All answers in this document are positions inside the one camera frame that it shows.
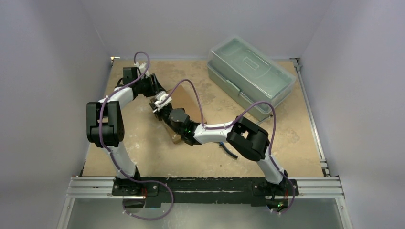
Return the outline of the brown cardboard express box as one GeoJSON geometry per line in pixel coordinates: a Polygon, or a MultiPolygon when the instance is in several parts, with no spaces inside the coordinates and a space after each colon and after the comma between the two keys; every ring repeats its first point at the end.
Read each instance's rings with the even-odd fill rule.
{"type": "MultiPolygon", "coordinates": [[[[173,109],[175,109],[175,108],[183,108],[183,109],[185,110],[186,114],[190,116],[190,119],[191,119],[193,122],[195,122],[195,131],[197,130],[197,127],[198,127],[201,123],[204,123],[204,124],[207,123],[206,119],[204,118],[203,114],[202,114],[201,111],[200,111],[200,108],[199,108],[199,106],[198,106],[198,103],[195,102],[195,101],[192,99],[192,97],[189,95],[189,93],[184,89],[184,87],[183,87],[182,85],[179,85],[178,88],[176,88],[175,91],[169,90],[169,91],[166,91],[166,92],[167,92],[167,94],[169,94],[169,96],[172,98],[172,101],[171,101],[171,103],[169,103],[168,105],[166,105],[166,106],[163,107],[163,108],[169,108],[169,107],[171,107],[171,108],[173,108],[173,109]]],[[[154,99],[155,96],[152,96],[152,97],[150,98],[150,103],[149,103],[149,104],[150,104],[151,108],[152,108],[152,102],[155,100],[155,99],[154,99]]],[[[173,143],[177,144],[177,143],[180,143],[180,142],[184,142],[183,140],[181,140],[181,137],[180,137],[178,134],[176,134],[176,133],[162,120],[162,118],[161,118],[161,110],[158,111],[158,112],[156,112],[156,113],[154,113],[154,115],[155,115],[155,117],[156,117],[160,122],[163,123],[163,125],[164,125],[165,129],[168,131],[169,136],[171,137],[173,143]]],[[[194,143],[186,143],[186,144],[192,146],[192,145],[200,145],[201,143],[198,142],[198,141],[195,139],[195,142],[194,142],[194,143]]]]}

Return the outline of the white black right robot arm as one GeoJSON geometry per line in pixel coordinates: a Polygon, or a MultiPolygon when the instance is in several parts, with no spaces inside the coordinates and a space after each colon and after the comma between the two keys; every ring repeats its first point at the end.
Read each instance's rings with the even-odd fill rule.
{"type": "Polygon", "coordinates": [[[238,116],[232,122],[204,126],[203,123],[192,121],[183,108],[155,108],[153,113],[190,146],[229,143],[244,158],[258,164],[272,193],[280,194],[287,188],[288,174],[272,156],[276,124],[269,137],[265,129],[243,116],[238,116]]]}

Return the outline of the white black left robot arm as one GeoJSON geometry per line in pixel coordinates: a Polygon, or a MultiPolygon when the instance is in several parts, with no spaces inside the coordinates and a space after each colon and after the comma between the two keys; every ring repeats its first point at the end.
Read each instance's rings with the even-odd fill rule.
{"type": "Polygon", "coordinates": [[[124,185],[130,195],[140,193],[144,181],[123,143],[125,128],[121,109],[140,94],[151,97],[163,90],[155,74],[142,73],[140,67],[125,67],[123,77],[110,95],[86,105],[87,139],[107,153],[116,171],[117,186],[124,185]]]}

